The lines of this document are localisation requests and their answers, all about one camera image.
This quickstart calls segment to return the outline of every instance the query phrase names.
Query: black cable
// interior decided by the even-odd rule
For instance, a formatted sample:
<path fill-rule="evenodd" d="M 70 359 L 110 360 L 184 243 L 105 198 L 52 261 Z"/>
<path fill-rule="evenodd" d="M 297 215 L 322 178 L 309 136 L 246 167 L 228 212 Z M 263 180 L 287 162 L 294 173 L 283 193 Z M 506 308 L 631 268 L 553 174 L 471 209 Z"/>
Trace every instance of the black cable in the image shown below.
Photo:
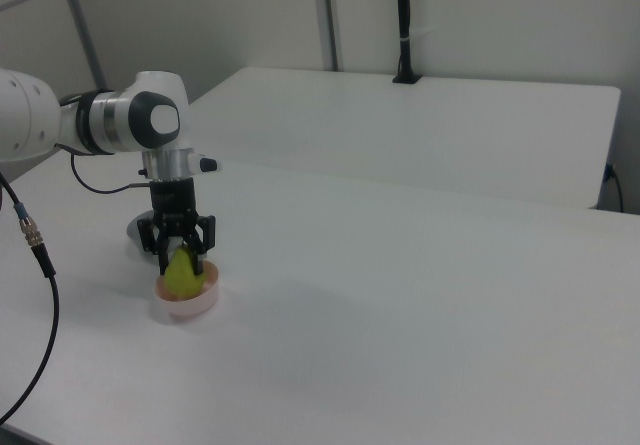
<path fill-rule="evenodd" d="M 129 185 L 125 185 L 124 187 L 116 188 L 116 189 L 113 189 L 113 190 L 98 190 L 97 188 L 93 188 L 93 187 L 87 185 L 80 178 L 80 175 L 78 175 L 78 171 L 76 170 L 76 156 L 73 153 L 71 154 L 71 171 L 73 172 L 73 176 L 76 177 L 76 180 L 78 180 L 80 185 L 82 185 L 84 188 L 86 188 L 90 192 L 99 193 L 100 195 L 111 195 L 113 193 L 123 192 L 125 190 L 130 189 L 130 188 L 148 188 L 149 187 L 148 183 L 130 183 Z"/>
<path fill-rule="evenodd" d="M 27 399 L 31 391 L 38 383 L 38 380 L 40 380 L 42 372 L 47 366 L 47 362 L 49 361 L 49 357 L 51 356 L 51 350 L 53 350 L 53 344 L 56 341 L 56 333 L 58 332 L 58 321 L 60 319 L 60 297 L 58 296 L 58 285 L 54 277 L 56 271 L 53 269 L 53 265 L 51 264 L 51 260 L 49 259 L 47 249 L 42 242 L 40 232 L 38 232 L 35 223 L 33 223 L 31 217 L 29 217 L 29 215 L 27 214 L 24 205 L 18 200 L 18 196 L 13 191 L 13 188 L 11 188 L 11 185 L 9 185 L 9 182 L 7 182 L 2 173 L 0 173 L 0 184 L 7 191 L 7 193 L 11 197 L 11 200 L 13 200 L 13 203 L 16 205 L 15 209 L 18 217 L 20 218 L 21 225 L 27 225 L 31 227 L 27 232 L 25 232 L 25 235 L 27 237 L 29 245 L 31 245 L 33 254 L 40 264 L 40 268 L 42 269 L 44 276 L 49 279 L 49 283 L 51 284 L 51 294 L 53 295 L 53 322 L 51 324 L 51 333 L 49 334 L 49 342 L 47 343 L 47 348 L 44 352 L 44 356 L 40 361 L 38 370 L 36 370 L 36 373 L 31 379 L 31 382 L 22 393 L 18 401 L 13 404 L 13 406 L 7 413 L 0 417 L 0 426 L 2 426 L 24 403 L 24 401 Z"/>
<path fill-rule="evenodd" d="M 47 343 L 47 349 L 44 352 L 44 356 L 42 357 L 42 361 L 40 362 L 40 366 L 36 371 L 36 374 L 31 379 L 31 383 L 26 388 L 22 396 L 18 399 L 18 401 L 9 409 L 7 413 L 5 413 L 2 418 L 0 418 L 0 427 L 9 420 L 11 415 L 13 415 L 18 408 L 24 403 L 27 399 L 31 391 L 34 389 L 38 380 L 40 380 L 40 376 L 47 366 L 47 362 L 49 361 L 49 356 L 51 355 L 51 350 L 53 350 L 53 344 L 56 341 L 56 333 L 58 331 L 58 320 L 60 319 L 60 298 L 58 296 L 58 285 L 56 283 L 55 277 L 49 277 L 49 281 L 51 283 L 51 293 L 53 295 L 53 323 L 51 324 L 51 333 L 49 335 L 49 343 Z"/>
<path fill-rule="evenodd" d="M 624 202 L 622 200 L 622 186 L 620 185 L 620 179 L 618 178 L 618 174 L 615 170 L 611 169 L 610 172 L 611 178 L 616 181 L 616 187 L 618 189 L 618 201 L 620 203 L 620 213 L 624 213 Z"/>
<path fill-rule="evenodd" d="M 2 173 L 0 173 L 0 184 L 2 184 L 2 187 L 7 191 L 13 203 L 18 203 L 19 200 L 16 192 L 13 191 L 13 188 L 11 188 L 11 185 L 9 185 L 9 182 L 7 182 Z"/>

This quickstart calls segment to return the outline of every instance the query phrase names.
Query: black stand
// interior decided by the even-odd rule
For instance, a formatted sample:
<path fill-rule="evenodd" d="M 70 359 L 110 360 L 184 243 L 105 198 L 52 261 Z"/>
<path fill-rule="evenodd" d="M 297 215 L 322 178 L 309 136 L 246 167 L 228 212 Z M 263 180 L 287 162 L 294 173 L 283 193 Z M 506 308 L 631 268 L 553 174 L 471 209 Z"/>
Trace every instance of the black stand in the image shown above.
<path fill-rule="evenodd" d="M 422 75 L 416 75 L 411 69 L 411 42 L 409 41 L 411 3 L 409 0 L 398 0 L 398 21 L 400 23 L 400 68 L 393 83 L 413 85 Z"/>

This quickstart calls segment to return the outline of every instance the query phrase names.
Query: white table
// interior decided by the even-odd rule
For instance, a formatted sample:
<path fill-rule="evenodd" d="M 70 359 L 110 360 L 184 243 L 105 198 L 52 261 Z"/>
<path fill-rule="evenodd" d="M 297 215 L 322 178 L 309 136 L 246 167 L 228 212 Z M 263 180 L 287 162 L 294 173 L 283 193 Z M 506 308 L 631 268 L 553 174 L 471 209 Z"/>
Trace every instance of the white table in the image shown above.
<path fill-rule="evenodd" d="M 200 98 L 193 135 L 221 159 L 589 208 L 612 87 L 247 68 Z"/>
<path fill-rule="evenodd" d="M 221 299 L 176 323 L 125 234 L 146 192 L 93 195 L 67 161 L 15 182 L 62 306 L 15 429 L 65 445 L 640 441 L 637 217 L 225 161 L 196 179 Z M 105 187 L 138 167 L 78 164 Z M 0 237 L 5 408 L 51 303 L 7 210 Z"/>

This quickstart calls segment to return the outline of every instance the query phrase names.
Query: cable connector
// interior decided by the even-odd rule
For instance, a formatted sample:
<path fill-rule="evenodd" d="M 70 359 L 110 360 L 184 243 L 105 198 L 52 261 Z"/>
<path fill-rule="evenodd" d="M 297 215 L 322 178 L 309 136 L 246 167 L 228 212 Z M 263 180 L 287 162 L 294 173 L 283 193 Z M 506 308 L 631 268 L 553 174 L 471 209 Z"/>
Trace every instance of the cable connector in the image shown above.
<path fill-rule="evenodd" d="M 38 225 L 29 215 L 20 219 L 20 230 L 24 233 L 24 238 L 30 247 L 33 248 L 43 243 Z"/>
<path fill-rule="evenodd" d="M 56 274 L 56 270 L 53 268 L 49 258 L 49 252 L 47 252 L 47 247 L 44 245 L 42 234 L 38 230 L 38 224 L 29 216 L 22 202 L 17 202 L 13 208 L 15 208 L 20 219 L 20 230 L 24 233 L 24 238 L 38 260 L 42 273 L 46 278 L 52 278 Z"/>

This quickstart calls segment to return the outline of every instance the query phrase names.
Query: white robotic arm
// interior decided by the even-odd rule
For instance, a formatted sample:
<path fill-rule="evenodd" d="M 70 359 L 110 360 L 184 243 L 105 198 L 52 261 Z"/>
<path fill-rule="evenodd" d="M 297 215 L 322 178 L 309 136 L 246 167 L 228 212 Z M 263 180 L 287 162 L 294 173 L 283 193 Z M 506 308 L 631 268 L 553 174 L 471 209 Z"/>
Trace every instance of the white robotic arm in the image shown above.
<path fill-rule="evenodd" d="M 121 92 L 99 90 L 59 104 L 43 81 L 0 69 L 0 117 L 0 161 L 35 157 L 57 146 L 79 155 L 144 152 L 144 168 L 155 180 L 214 166 L 193 152 L 184 84 L 170 72 L 141 72 Z"/>
<path fill-rule="evenodd" d="M 196 274 L 215 241 L 215 218 L 198 216 L 190 177 L 216 170 L 217 163 L 194 153 L 189 126 L 187 94 L 174 73 L 141 72 L 123 91 L 97 90 L 58 102 L 43 81 L 0 69 L 0 162 L 55 147 L 77 155 L 142 152 L 154 217 L 139 221 L 138 229 L 144 249 L 159 255 L 161 274 L 171 237 L 192 250 Z"/>

